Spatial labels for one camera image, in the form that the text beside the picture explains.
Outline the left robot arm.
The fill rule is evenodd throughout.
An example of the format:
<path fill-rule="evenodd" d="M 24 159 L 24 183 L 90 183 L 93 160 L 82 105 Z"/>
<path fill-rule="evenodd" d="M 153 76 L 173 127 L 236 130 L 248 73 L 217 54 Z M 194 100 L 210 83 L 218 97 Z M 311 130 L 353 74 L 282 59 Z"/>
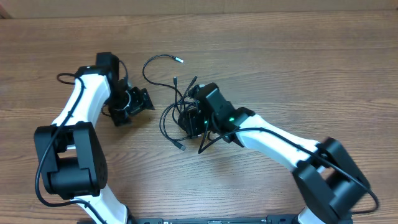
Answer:
<path fill-rule="evenodd" d="M 35 130 L 39 160 L 35 194 L 48 207 L 78 204 L 91 223 L 135 223 L 130 209 L 107 184 L 108 167 L 95 126 L 104 106 L 115 126 L 154 106 L 145 88 L 120 78 L 122 61 L 111 52 L 71 74 L 74 89 L 60 115 Z"/>

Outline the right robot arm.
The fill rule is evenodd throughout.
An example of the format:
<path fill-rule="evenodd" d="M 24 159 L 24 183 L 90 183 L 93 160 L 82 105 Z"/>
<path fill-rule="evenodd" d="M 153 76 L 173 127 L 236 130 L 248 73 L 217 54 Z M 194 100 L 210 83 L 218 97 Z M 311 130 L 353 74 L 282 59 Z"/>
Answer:
<path fill-rule="evenodd" d="M 189 135 L 210 133 L 253 149 L 283 165 L 293 176 L 305 207 L 297 215 L 268 215 L 267 223 L 352 223 L 352 208 L 370 184 L 343 145 L 283 131 L 254 111 L 234 108 L 215 83 L 191 85 L 180 100 L 178 125 Z"/>

